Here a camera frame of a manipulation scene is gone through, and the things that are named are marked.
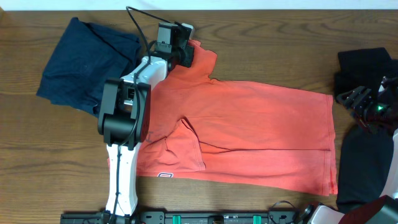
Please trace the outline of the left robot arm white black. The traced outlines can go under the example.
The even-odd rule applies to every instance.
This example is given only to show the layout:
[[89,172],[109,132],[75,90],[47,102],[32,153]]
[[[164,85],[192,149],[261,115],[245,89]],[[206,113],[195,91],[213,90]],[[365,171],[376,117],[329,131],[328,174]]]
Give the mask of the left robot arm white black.
[[151,92],[175,66],[191,67],[193,52],[189,45],[165,52],[157,47],[131,73],[106,81],[98,116],[98,132],[109,156],[109,197],[103,223],[137,221],[137,156],[149,130]]

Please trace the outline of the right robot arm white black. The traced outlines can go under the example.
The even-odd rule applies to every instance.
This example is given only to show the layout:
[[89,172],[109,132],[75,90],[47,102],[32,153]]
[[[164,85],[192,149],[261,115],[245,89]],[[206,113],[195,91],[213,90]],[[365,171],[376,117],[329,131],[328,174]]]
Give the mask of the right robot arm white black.
[[337,209],[310,204],[298,223],[397,223],[397,79],[337,95],[359,127],[341,148]]

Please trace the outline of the orange red t-shirt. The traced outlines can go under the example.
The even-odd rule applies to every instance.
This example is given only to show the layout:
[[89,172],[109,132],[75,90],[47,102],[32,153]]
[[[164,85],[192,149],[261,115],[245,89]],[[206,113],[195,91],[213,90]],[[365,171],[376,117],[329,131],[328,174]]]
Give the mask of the orange red t-shirt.
[[336,194],[333,98],[212,79],[216,54],[190,45],[192,66],[177,66],[152,91],[138,175]]

